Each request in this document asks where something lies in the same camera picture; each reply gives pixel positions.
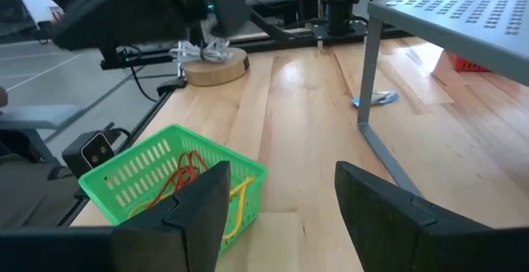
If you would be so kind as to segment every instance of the wooden disc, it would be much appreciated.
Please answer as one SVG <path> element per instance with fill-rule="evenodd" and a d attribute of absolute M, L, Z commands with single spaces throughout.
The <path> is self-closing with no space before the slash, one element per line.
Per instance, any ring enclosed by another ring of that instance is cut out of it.
<path fill-rule="evenodd" d="M 182 69 L 188 82 L 195 86 L 215 86 L 231 82 L 248 72 L 250 61 L 244 50 L 228 48 L 233 57 L 226 63 L 194 61 L 183 64 Z"/>

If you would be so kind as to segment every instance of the blue object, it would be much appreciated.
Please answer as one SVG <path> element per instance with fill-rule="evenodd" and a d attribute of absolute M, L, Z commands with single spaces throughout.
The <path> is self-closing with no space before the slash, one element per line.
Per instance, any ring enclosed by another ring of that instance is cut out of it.
<path fill-rule="evenodd" d="M 371 96 L 371 105 L 379 106 L 386 103 L 392 103 L 398 99 L 398 93 L 395 91 L 377 91 Z M 355 107 L 360 105 L 360 98 L 350 100 Z"/>

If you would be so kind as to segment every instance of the red basket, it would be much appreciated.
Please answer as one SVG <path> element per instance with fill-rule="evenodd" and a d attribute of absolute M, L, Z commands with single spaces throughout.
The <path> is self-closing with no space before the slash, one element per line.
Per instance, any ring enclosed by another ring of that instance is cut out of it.
<path fill-rule="evenodd" d="M 489 72 L 487 68 L 474 62 L 470 62 L 464 58 L 459 57 L 458 55 L 450 52 L 446 52 L 454 65 L 454 70 L 458 72 L 462 71 L 478 71 L 478 72 Z"/>

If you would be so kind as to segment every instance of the green plastic basket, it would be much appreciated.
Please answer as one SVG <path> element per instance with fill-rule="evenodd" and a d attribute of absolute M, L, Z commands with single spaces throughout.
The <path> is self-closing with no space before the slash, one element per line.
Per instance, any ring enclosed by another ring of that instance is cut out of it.
<path fill-rule="evenodd" d="M 247 177 L 255 178 L 245 191 L 242 225 L 234 236 L 222 240 L 223 252 L 259 214 L 261 187 L 268 174 L 263 165 L 233 150 L 184 127 L 168 126 L 83 175 L 79 184 L 110 223 L 116 226 L 127 220 L 137 205 L 155 198 L 164 182 L 177 169 L 179 156 L 191 150 L 198 151 L 208 167 L 221 160 L 229 160 L 231 189 Z M 239 193 L 230 201 L 225 234 L 236 227 L 240 198 Z"/>

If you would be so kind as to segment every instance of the wooden table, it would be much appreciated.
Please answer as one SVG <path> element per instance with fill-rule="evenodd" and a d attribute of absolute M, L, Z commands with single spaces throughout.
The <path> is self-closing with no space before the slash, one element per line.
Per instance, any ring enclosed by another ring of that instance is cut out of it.
<path fill-rule="evenodd" d="M 529 90 L 457 74 L 441 52 L 416 38 L 383 41 L 375 89 L 400 99 L 374 107 L 373 128 L 425 198 L 491 227 L 529 224 Z M 250 74 L 176 91 L 145 129 L 141 138 L 182 124 L 269 168 L 262 213 L 217 271 L 362 270 L 333 182 L 337 160 L 389 178 L 350 103 L 363 59 L 361 44 L 254 54 Z M 107 220 L 89 203 L 73 225 Z"/>

